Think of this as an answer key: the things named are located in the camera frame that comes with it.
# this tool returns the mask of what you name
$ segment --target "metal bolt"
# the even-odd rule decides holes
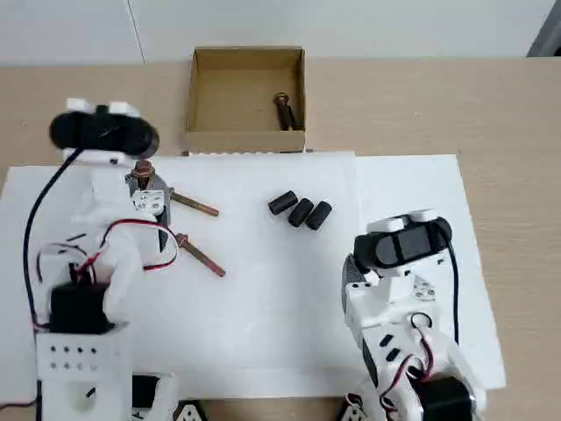
[[[175,235],[175,239],[177,240],[177,244],[179,244],[179,247],[187,250],[191,255],[193,255],[193,257],[195,257],[198,261],[200,261],[204,266],[209,268],[215,274],[220,277],[226,275],[226,271],[220,268],[209,256],[189,243],[187,235],[179,233]]]
[[[212,217],[217,217],[220,214],[218,209],[214,209],[210,206],[207,206],[206,204],[203,204],[201,202],[197,202],[196,200],[193,200],[189,197],[186,197],[184,195],[180,195],[179,193],[175,193],[175,189],[173,187],[169,189],[169,198],[172,199],[172,200],[175,200],[175,202],[184,204],[185,206],[188,206],[189,208],[197,209],[197,210],[201,211],[202,213],[206,213],[207,215],[211,215]]]
[[[148,160],[139,160],[131,171],[131,175],[138,180],[138,187],[140,189],[145,189],[150,182],[150,177],[156,174],[156,170],[152,166],[152,163]]]
[[[295,114],[292,112],[292,107],[288,105],[288,99],[285,92],[277,92],[273,97],[273,102],[277,106],[280,129],[283,131],[296,130]]]

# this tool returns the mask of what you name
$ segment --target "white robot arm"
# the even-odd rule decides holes
[[[345,322],[370,375],[347,412],[356,414],[358,404],[374,420],[481,419],[486,392],[458,344],[438,330],[435,287],[417,274],[445,262],[450,226],[422,210],[368,229],[343,268]]]
[[[141,377],[150,385],[143,388],[139,401],[142,418],[168,421],[178,403],[178,379],[173,374],[133,373],[130,326],[122,312],[131,283],[142,279],[147,268],[165,266],[156,264],[165,244],[173,243],[177,252],[167,229],[165,195],[151,197],[152,212],[139,209],[133,195],[137,189],[131,186],[136,180],[126,180],[118,171],[119,166],[131,165],[131,157],[155,153],[158,134],[125,103],[94,108],[70,100],[68,107],[53,121],[50,134],[56,146],[69,149],[72,159],[39,196],[25,241],[40,201],[72,161],[104,166],[104,170],[92,168],[94,206],[80,221],[91,228],[90,234],[96,233],[90,235],[95,237],[95,247],[87,248],[85,257],[78,255],[74,264],[60,266],[64,270],[55,271],[54,278],[45,282],[48,299],[39,314],[30,298],[37,343],[38,413],[45,421],[138,419],[132,414],[133,378]],[[78,250],[75,245],[66,244],[64,250]],[[41,313],[45,320],[39,320]]]

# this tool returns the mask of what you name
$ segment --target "light wood tabletop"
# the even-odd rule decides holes
[[[188,78],[187,63],[0,68],[0,182],[11,165],[60,161],[47,127],[69,96],[134,104],[159,129],[160,154],[179,154]],[[486,419],[557,419],[561,61],[309,60],[306,97],[308,148],[458,156],[507,370]],[[232,421],[332,420],[338,405],[204,403],[211,420]]]

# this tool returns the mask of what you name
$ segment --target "black cable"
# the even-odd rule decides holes
[[[454,247],[452,246],[451,240],[448,237],[448,233],[439,224],[435,224],[438,227],[438,231],[448,248],[448,254],[450,255],[450,261],[452,265],[452,271],[454,272],[454,297],[452,302],[452,314],[454,318],[454,341],[459,345],[459,321],[458,321],[458,301],[459,301],[459,271],[458,271],[458,261],[456,260],[456,254],[454,253]]]
[[[35,200],[35,203],[32,206],[31,212],[29,212],[29,218],[27,218],[27,224],[25,225],[25,233],[24,233],[24,251],[23,251],[23,263],[24,263],[24,282],[25,282],[25,292],[27,294],[27,301],[29,302],[29,311],[32,315],[32,323],[33,323],[33,339],[36,340],[36,326],[39,325],[37,322],[37,312],[35,311],[35,300],[33,299],[33,290],[32,290],[32,283],[31,278],[29,276],[29,241],[32,233],[32,226],[33,226],[33,219],[35,219],[35,215],[37,214],[37,210],[39,209],[43,199],[45,199],[46,194],[49,190],[53,187],[53,185],[57,182],[60,178],[62,173],[66,171],[66,169],[72,164],[76,158],[83,152],[83,149],[77,148],[75,149],[70,156],[66,158],[63,164],[57,169],[56,173],[54,173],[53,177],[48,181],[46,186],[41,190],[39,196]],[[35,419],[37,421],[41,420],[41,407],[42,407],[42,395],[41,395],[41,381],[37,380],[37,411],[35,415]]]

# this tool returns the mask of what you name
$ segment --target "white foam board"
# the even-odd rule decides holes
[[[344,325],[340,278],[344,257],[367,219],[403,212],[405,206],[443,207],[443,216],[455,229],[458,254],[469,253],[462,260],[479,264],[455,158],[402,159],[360,158],[357,166],[352,153],[153,160],[169,185],[222,212],[220,218],[212,218],[174,203],[171,226],[187,233],[224,266],[227,275],[217,278],[183,254],[171,268],[134,284],[127,305],[136,369],[176,372],[185,397],[340,396],[353,388],[366,371]],[[412,165],[414,170],[416,160],[423,171],[415,173],[415,184],[410,184],[410,173],[403,168]],[[371,167],[380,168],[371,173]],[[34,395],[22,233],[35,196],[53,172],[54,168],[12,168],[0,200],[0,232],[4,244],[10,245],[0,253],[5,273],[0,335],[7,344],[0,347],[0,402],[31,400]],[[434,183],[442,178],[449,181]],[[42,242],[66,238],[68,231],[77,229],[68,225],[68,217],[78,206],[74,199],[88,187],[87,168],[70,168],[60,179],[38,215],[32,255]],[[273,217],[268,212],[266,202],[287,189],[314,202],[325,199],[333,204],[322,230],[296,230],[286,215]],[[412,198],[397,202],[397,191]],[[441,197],[446,195],[458,196],[459,203],[447,205],[448,198]],[[471,235],[462,235],[462,230]],[[462,261],[461,267],[467,265]],[[472,285],[486,297],[477,268],[479,278]],[[469,301],[461,303],[467,310]],[[482,315],[479,321],[493,329],[490,308]],[[467,339],[472,335],[468,325],[462,335]],[[488,348],[496,347],[495,351],[480,354],[467,347],[468,358],[476,367],[502,367],[496,336],[485,333],[479,342],[483,340],[490,341]],[[500,373],[495,370],[484,384],[500,386]]]

